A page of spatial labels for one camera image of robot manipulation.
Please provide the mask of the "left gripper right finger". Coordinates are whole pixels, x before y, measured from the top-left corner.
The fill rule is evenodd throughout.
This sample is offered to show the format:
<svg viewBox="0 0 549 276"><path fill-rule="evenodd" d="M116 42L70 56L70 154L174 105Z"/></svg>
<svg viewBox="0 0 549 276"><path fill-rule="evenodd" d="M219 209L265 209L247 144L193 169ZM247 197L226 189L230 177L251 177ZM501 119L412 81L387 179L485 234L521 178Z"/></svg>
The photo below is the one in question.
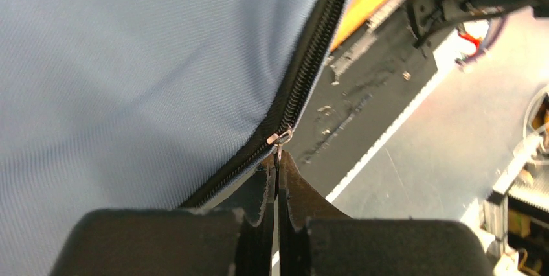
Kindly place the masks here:
<svg viewBox="0 0 549 276"><path fill-rule="evenodd" d="M289 152L278 163L278 231L281 275L311 275L311 242L307 222L347 219L300 174Z"/></svg>

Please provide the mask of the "blue fabric backpack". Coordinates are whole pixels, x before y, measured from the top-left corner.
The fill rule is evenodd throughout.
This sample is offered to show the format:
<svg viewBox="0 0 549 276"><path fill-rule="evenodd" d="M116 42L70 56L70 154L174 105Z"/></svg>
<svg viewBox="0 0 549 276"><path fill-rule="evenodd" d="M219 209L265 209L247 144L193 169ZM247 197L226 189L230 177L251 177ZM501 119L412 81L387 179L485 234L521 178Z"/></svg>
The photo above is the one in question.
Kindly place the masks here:
<svg viewBox="0 0 549 276"><path fill-rule="evenodd" d="M89 211L177 207L245 145L318 0L1 0L1 274Z"/></svg>

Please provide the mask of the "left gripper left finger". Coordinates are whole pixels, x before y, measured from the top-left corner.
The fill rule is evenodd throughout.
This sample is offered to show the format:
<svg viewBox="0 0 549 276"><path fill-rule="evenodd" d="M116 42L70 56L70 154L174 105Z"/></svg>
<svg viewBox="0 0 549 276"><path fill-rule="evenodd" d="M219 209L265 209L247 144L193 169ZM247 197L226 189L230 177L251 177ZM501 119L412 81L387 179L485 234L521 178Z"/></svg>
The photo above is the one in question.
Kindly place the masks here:
<svg viewBox="0 0 549 276"><path fill-rule="evenodd" d="M276 169L260 164L216 209L213 275L270 275Z"/></svg>

